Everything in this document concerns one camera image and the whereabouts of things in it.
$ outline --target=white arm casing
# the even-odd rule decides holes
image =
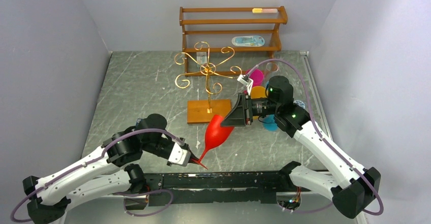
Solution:
[[[131,186],[129,180],[129,174],[124,170],[93,179],[66,195],[71,200],[66,211],[105,195],[127,191]]]
[[[305,187],[330,200],[332,200],[331,188],[338,185],[333,176],[312,171],[305,166],[295,167],[289,176],[295,186]]]
[[[342,151],[332,140],[330,137],[325,135],[323,131],[319,128],[319,131],[323,134],[325,139],[339,152],[344,156],[355,168],[359,170],[360,173],[363,173],[364,166],[352,159],[348,156],[344,151]],[[316,133],[316,130],[313,127],[311,121],[307,122],[302,126],[302,130],[296,131],[294,137],[299,143],[303,144],[307,147],[320,162],[323,163],[324,166],[328,169],[328,171],[333,175],[338,185],[341,188],[348,187],[350,183],[350,179],[358,179],[359,175],[356,174],[350,167],[337,155],[335,154],[326,144],[321,141],[319,136]]]
[[[71,164],[70,166],[64,168],[63,170],[56,172],[50,176],[42,177],[38,179],[38,184],[36,185],[36,189],[39,187],[45,186],[45,184],[55,178],[56,176],[64,173],[65,171],[77,166],[82,165],[85,162],[100,157],[102,155],[103,148],[99,146],[96,150],[90,153],[88,156],[82,158],[81,160]],[[94,162],[86,167],[80,168],[69,175],[63,177],[57,182],[50,185],[47,189],[42,190],[37,194],[38,197],[42,197],[43,205],[54,205],[59,202],[64,196],[68,193],[72,192],[75,188],[83,185],[84,183],[92,180],[93,178],[106,174],[113,173],[120,170],[119,167],[112,163],[107,163],[108,154],[105,154],[105,157]]]

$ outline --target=gray marble surface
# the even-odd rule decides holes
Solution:
[[[177,75],[183,66],[174,63],[177,51],[114,52],[99,95],[96,112],[84,147],[83,156],[97,148],[112,134],[134,125],[137,118],[159,113],[168,120],[167,130],[184,137],[198,157],[204,150],[206,125],[187,124],[187,100],[207,98],[204,77],[190,78],[188,88],[175,86]],[[314,102],[313,84],[303,59],[297,51],[276,53],[276,58],[289,61],[296,66],[309,84],[311,101]],[[218,63],[225,54],[211,54],[210,61]],[[266,53],[237,53],[223,64],[221,69],[237,65],[247,70],[267,59]],[[287,66],[281,66],[280,75],[285,75],[294,86],[296,100],[305,102],[304,89],[297,75]],[[223,91],[214,99],[231,99],[235,104],[237,93],[244,87],[236,79],[213,77],[220,82]],[[322,127],[322,113],[312,103],[316,120]],[[208,152],[203,163],[210,171],[264,171],[279,170],[290,161],[301,162],[313,170],[324,170],[324,166],[304,146],[277,130],[270,132],[262,123],[255,121],[247,127],[237,127],[220,147]],[[200,166],[166,166],[166,160],[144,152],[140,166],[146,173],[155,172],[205,172]]]

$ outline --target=white wall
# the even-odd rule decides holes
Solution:
[[[311,49],[333,137],[382,174],[385,212],[371,223],[431,222],[430,7],[336,0]]]
[[[0,223],[24,178],[80,158],[108,61],[81,0],[0,0]]]
[[[283,49],[309,50],[335,0],[83,0],[110,50],[180,50],[179,7],[281,6]]]

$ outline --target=pink bowl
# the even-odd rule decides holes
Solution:
[[[251,75],[250,78],[253,79],[253,85],[252,87],[255,86],[260,86],[262,84],[263,79],[265,78],[265,76],[263,75],[262,71],[259,69],[256,69]]]

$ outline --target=wooden shelf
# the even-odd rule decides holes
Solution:
[[[282,49],[279,36],[280,24],[287,23],[286,9],[281,7],[260,7],[277,9],[277,13],[252,13],[255,7],[247,8],[183,8],[179,9],[179,24],[182,27],[182,51],[187,53],[198,52],[194,45],[205,41],[210,44],[211,52],[220,52],[223,47],[230,46],[235,52],[266,51],[273,57],[275,51]],[[239,30],[187,30],[187,25],[214,25],[214,24],[274,24],[271,29],[239,29]],[[232,44],[236,36],[259,35],[265,39],[261,47],[237,47]],[[186,58],[185,71],[189,72]],[[231,71],[220,71],[223,75],[236,75]]]

